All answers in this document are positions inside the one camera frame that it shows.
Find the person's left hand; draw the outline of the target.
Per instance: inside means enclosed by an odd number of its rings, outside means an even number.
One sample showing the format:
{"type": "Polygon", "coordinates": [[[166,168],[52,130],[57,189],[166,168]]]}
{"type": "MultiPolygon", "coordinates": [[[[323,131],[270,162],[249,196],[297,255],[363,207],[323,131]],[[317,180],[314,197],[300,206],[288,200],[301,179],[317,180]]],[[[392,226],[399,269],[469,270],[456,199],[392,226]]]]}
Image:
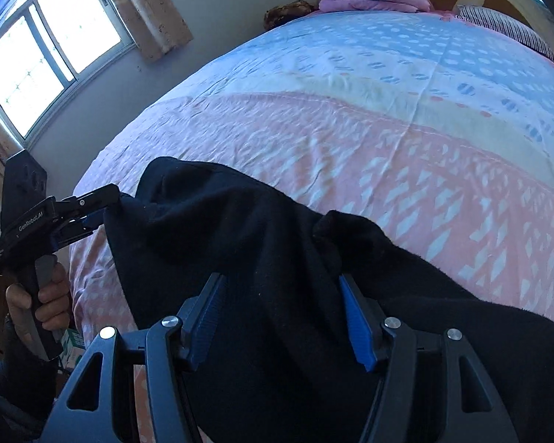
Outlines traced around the person's left hand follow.
{"type": "MultiPolygon", "coordinates": [[[[35,310],[35,317],[48,331],[65,330],[70,324],[70,283],[65,267],[56,263],[52,279],[38,293],[41,306],[35,310]]],[[[6,290],[8,313],[18,337],[31,340],[32,323],[25,322],[25,312],[32,307],[32,297],[18,284],[11,284],[6,290]]]]}

